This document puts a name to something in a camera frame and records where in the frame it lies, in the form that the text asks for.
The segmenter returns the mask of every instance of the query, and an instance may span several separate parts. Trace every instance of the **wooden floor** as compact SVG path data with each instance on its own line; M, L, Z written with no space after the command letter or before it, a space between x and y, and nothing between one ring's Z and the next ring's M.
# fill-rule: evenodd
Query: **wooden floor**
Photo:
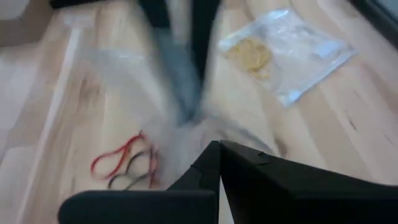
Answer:
M247 2L254 17L293 7L358 54L285 109L213 48L209 102L278 156L398 184L398 52L344 0ZM241 1L225 1L214 40L250 20ZM41 43L0 50L1 223L55 223L65 198L106 188L106 182L91 178L90 162L141 127L102 82L103 71L82 58L87 49L123 49L148 57L146 40L137 8L107 1L62 9Z

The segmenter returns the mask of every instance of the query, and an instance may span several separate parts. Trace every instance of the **wood grain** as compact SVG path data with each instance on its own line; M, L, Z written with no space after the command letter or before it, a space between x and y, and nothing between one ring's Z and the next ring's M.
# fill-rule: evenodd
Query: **wood grain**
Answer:
M213 45L265 12L292 7L307 23L349 42L358 54L286 109L213 47L208 69L212 107L286 159L398 184L398 52L344 0L246 3L224 2ZM101 71L81 60L87 46L153 55L145 21L125 1L62 9L40 43L0 50L4 223L56 223L65 198L106 187L90 177L91 160L141 128L104 84Z

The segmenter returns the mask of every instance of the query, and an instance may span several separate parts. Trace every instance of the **wooden surface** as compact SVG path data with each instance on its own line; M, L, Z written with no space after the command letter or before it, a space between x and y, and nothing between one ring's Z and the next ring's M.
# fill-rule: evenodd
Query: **wooden surface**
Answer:
M248 6L254 17L293 7L358 54L285 109L213 48L210 102L286 159L398 184L397 51L344 0ZM88 45L150 55L136 12L124 1L63 9L41 43L0 50L1 223L55 223L65 198L106 187L90 177L91 160L140 127L98 72L77 59ZM225 1L214 40L250 20L241 1Z

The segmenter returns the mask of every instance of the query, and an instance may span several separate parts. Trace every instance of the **plastic bag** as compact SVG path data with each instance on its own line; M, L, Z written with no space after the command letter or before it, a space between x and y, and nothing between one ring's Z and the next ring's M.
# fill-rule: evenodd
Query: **plastic bag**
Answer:
M247 39L259 41L271 51L269 61L250 76L273 92L284 106L294 103L355 54L350 45L313 29L292 9L261 16L222 40L219 48L228 56L237 44Z
M152 61L124 50L87 50L86 58L103 76L108 89L117 89L124 110L159 152L157 180L166 189L183 175L210 141L226 139L276 155L255 135L214 109L202 109L195 124L178 125L170 119Z

